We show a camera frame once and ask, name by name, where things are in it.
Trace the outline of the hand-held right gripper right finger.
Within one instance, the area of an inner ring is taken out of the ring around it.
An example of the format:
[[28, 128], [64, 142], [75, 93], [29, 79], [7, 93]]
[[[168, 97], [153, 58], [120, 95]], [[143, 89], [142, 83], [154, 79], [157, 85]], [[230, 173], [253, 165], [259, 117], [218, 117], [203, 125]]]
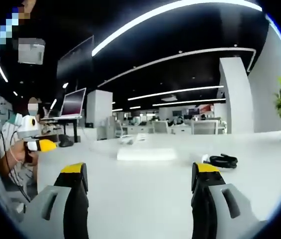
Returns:
[[250, 200], [220, 171], [205, 163], [192, 164], [193, 239], [252, 239], [265, 226]]

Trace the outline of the person's left hand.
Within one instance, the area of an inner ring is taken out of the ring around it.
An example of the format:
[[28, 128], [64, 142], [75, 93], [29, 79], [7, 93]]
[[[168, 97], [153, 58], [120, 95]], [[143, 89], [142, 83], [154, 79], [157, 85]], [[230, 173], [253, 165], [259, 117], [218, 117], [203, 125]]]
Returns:
[[18, 162], [27, 162], [30, 166], [36, 166], [38, 163], [38, 153], [36, 151], [28, 151], [25, 147], [24, 140], [19, 140], [12, 145], [10, 152]]

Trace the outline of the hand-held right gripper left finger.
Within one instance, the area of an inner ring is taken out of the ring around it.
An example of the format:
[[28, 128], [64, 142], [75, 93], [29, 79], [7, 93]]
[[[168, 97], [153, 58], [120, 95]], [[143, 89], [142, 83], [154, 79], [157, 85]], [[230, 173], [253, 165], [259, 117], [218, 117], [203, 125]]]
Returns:
[[20, 229], [28, 239], [88, 239], [88, 177], [85, 163], [66, 166], [54, 185], [28, 204]]

